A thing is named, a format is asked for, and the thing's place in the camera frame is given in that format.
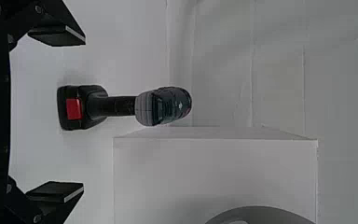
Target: white cube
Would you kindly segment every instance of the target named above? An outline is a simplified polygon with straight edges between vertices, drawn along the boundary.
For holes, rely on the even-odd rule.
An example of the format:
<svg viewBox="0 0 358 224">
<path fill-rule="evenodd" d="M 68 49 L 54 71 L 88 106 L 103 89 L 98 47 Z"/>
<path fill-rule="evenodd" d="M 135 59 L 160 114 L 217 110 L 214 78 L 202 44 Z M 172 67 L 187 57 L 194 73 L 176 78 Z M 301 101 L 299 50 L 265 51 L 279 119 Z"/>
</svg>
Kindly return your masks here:
<svg viewBox="0 0 358 224">
<path fill-rule="evenodd" d="M 266 128 L 149 128 L 114 140 L 115 224 L 204 224 L 272 206 L 317 217 L 318 142 Z"/>
</svg>

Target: black metal frame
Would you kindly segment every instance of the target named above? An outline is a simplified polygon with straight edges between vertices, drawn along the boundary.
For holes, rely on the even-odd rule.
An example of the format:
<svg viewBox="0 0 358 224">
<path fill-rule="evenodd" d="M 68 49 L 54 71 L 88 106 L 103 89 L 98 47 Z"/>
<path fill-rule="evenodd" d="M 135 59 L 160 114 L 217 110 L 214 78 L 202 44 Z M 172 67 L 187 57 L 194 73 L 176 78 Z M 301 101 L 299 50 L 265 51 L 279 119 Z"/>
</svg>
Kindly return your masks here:
<svg viewBox="0 0 358 224">
<path fill-rule="evenodd" d="M 72 192 L 76 196 L 70 201 L 52 203 L 49 200 L 30 200 L 32 192 L 23 194 L 14 179 L 8 177 L 11 98 L 9 52 L 27 33 L 54 47 L 84 45 L 86 39 L 62 0 L 0 0 L 0 223 L 63 223 L 83 194 L 82 184 L 48 182 L 43 185 L 43 189 L 49 192 L 45 198 L 62 196 L 63 186 L 77 188 Z"/>
</svg>

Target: cordless drill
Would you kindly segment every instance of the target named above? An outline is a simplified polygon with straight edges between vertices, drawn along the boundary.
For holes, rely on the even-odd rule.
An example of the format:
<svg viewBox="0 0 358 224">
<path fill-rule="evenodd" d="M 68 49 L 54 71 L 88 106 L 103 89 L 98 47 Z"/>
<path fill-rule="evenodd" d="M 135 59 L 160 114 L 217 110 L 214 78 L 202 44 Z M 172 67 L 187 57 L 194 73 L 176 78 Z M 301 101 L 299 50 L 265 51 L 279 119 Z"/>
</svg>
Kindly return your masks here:
<svg viewBox="0 0 358 224">
<path fill-rule="evenodd" d="M 107 117 L 135 116 L 144 126 L 182 119 L 191 111 L 188 91 L 163 87 L 138 96 L 109 97 L 97 85 L 63 86 L 57 91 L 60 124 L 64 130 L 89 129 Z"/>
</svg>

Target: screw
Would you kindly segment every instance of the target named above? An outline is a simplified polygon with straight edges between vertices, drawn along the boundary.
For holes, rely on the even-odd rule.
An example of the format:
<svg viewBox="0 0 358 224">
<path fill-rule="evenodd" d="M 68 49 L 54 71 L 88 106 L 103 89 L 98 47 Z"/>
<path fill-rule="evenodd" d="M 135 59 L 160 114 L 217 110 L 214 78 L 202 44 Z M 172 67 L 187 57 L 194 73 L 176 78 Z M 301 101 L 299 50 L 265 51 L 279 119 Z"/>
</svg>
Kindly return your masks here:
<svg viewBox="0 0 358 224">
<path fill-rule="evenodd" d="M 40 7 L 40 6 L 35 6 L 35 7 L 34 7 L 34 10 L 35 10 L 38 14 L 40 14 L 40 13 L 43 12 L 42 7 Z"/>
<path fill-rule="evenodd" d="M 5 153 L 5 154 L 8 153 L 8 147 L 4 147 L 4 153 Z"/>
<path fill-rule="evenodd" d="M 11 43 L 14 42 L 14 37 L 13 37 L 13 35 L 7 35 L 7 42 L 8 42 L 9 44 L 11 44 Z"/>
<path fill-rule="evenodd" d="M 42 220 L 42 216 L 40 216 L 40 215 L 37 215 L 37 216 L 34 217 L 34 223 L 38 223 L 41 220 Z"/>
<path fill-rule="evenodd" d="M 11 185 L 8 184 L 8 185 L 7 185 L 7 194 L 11 192 L 11 189 L 12 189 Z"/>
</svg>

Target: white wall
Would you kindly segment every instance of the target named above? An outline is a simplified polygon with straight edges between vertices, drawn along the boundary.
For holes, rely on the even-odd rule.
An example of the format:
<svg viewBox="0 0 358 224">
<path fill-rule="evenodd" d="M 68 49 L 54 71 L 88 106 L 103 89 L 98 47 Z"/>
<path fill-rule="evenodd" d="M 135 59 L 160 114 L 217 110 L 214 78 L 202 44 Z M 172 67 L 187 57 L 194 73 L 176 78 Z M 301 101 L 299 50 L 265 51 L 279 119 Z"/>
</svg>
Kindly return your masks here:
<svg viewBox="0 0 358 224">
<path fill-rule="evenodd" d="M 318 138 L 320 223 L 358 223 L 358 1 L 195 8 L 191 124 Z"/>
<path fill-rule="evenodd" d="M 132 95 L 169 83 L 164 0 L 67 0 L 87 46 L 53 49 L 24 37 L 11 53 L 10 174 L 24 191 L 77 181 L 85 194 L 65 223 L 112 223 L 112 137 L 140 129 L 134 118 L 109 119 L 80 132 L 60 128 L 56 90 L 100 84 Z"/>
</svg>

